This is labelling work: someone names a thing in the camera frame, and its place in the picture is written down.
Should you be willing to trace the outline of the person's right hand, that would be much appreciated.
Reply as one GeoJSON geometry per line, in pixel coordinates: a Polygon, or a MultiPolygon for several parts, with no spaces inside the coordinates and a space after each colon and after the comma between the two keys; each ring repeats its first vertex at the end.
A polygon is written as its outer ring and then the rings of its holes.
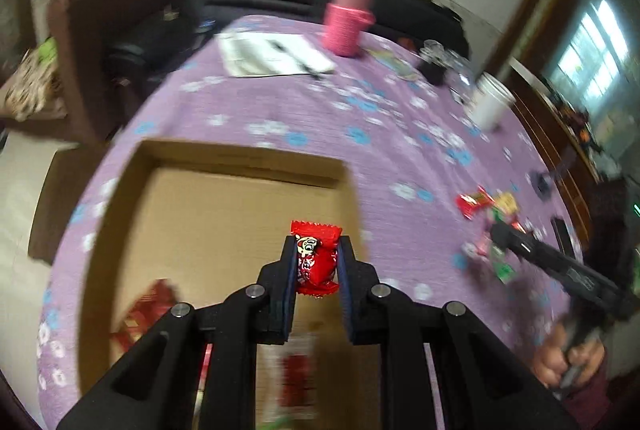
{"type": "Polygon", "coordinates": [[[559,387],[563,376],[572,366],[582,370],[573,381],[573,386],[585,386],[604,362],[605,347],[599,339],[564,350],[566,340],[564,325],[556,323],[544,339],[544,343],[538,346],[534,353],[530,370],[544,387],[559,387]]]}

